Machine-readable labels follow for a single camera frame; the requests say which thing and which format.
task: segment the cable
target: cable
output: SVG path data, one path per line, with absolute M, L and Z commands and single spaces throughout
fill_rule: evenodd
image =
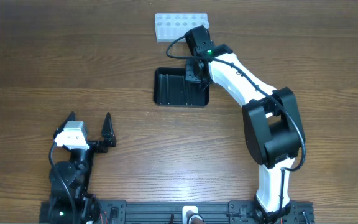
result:
M 200 56 L 173 56 L 173 55 L 170 55 L 169 54 L 169 50 L 171 49 L 171 47 L 177 43 L 179 40 L 182 40 L 183 38 L 185 38 L 185 36 L 182 36 L 182 37 L 179 37 L 177 38 L 176 40 L 174 40 L 167 48 L 167 51 L 165 52 L 166 55 L 170 58 L 174 58 L 174 59 L 198 59 L 198 60 L 210 60 L 210 61 L 215 61 L 215 62 L 220 62 L 220 63 L 223 63 L 225 65 L 228 65 L 234 69 L 236 69 L 242 77 L 246 78 L 246 80 L 248 80 L 248 82 L 258 91 L 260 92 L 261 94 L 263 94 L 264 96 L 266 96 L 266 98 L 268 98 L 269 100 L 271 100 L 273 103 L 275 103 L 277 105 L 277 107 L 280 109 L 280 111 L 286 116 L 286 118 L 291 122 L 291 124 L 294 126 L 298 136 L 299 136 L 299 139 L 301 141 L 301 148 L 302 148 L 302 156 L 301 156 L 301 160 L 299 162 L 299 164 L 295 167 L 295 168 L 288 168 L 288 167 L 282 167 L 282 169 L 285 169 L 287 171 L 290 171 L 290 172 L 294 172 L 294 171 L 297 171 L 299 170 L 302 166 L 303 166 L 303 163 L 305 163 L 305 159 L 306 159 L 306 146 L 305 146 L 305 141 L 303 140 L 303 137 L 302 137 L 302 134 L 298 128 L 298 126 L 296 125 L 295 121 L 292 119 L 292 117 L 288 114 L 288 111 L 283 107 L 283 105 L 278 102 L 278 100 L 276 100 L 274 97 L 270 96 L 269 94 L 267 94 L 266 92 L 264 92 L 263 90 L 261 90 L 259 88 L 258 85 L 256 85 L 254 83 L 254 81 L 252 81 L 248 75 L 243 72 L 239 67 L 235 66 L 233 63 L 230 63 L 230 62 L 227 62 L 227 61 L 224 61 L 224 60 L 220 60 L 220 59 L 217 59 L 217 58 L 213 58 L 213 57 L 200 57 Z
M 68 196 L 68 199 L 71 203 L 71 209 L 73 210 L 73 224 L 76 224 L 75 222 L 75 218 L 76 218 L 76 207 L 75 207 L 75 202 L 74 202 L 74 199 L 73 197 L 70 195 L 70 192 L 68 191 L 68 188 L 67 188 L 67 185 L 66 183 L 64 182 L 64 180 L 62 179 L 62 176 L 59 174 L 59 171 L 58 169 L 56 168 L 56 165 L 55 163 L 53 162 L 53 159 L 52 159 L 52 154 L 53 154 L 53 150 L 55 149 L 56 147 L 56 143 L 53 142 L 52 144 L 52 147 L 50 148 L 50 151 L 49 151 L 49 162 L 50 162 L 50 165 L 52 166 L 52 170 L 53 172 L 55 173 L 55 176 L 56 178 L 59 180 L 59 182 L 61 183 L 61 185 L 63 186 L 67 196 Z

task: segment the wooden surface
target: wooden surface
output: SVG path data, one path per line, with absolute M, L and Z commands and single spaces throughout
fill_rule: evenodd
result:
M 197 109 L 152 101 L 155 69 L 185 63 L 156 44 L 157 12 L 208 13 L 215 43 L 295 92 L 308 151 L 290 197 L 313 202 L 318 223 L 358 222 L 358 1 L 295 0 L 0 1 L 0 222 L 38 222 L 70 111 L 93 139 L 112 115 L 118 144 L 95 157 L 90 184 L 101 199 L 252 199 L 258 167 L 228 93 L 213 85 Z

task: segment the white connector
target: white connector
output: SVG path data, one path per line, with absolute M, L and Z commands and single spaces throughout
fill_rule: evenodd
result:
M 209 28 L 205 13 L 157 13 L 155 15 L 155 36 L 157 43 L 172 42 L 185 35 L 194 27 L 204 25 Z

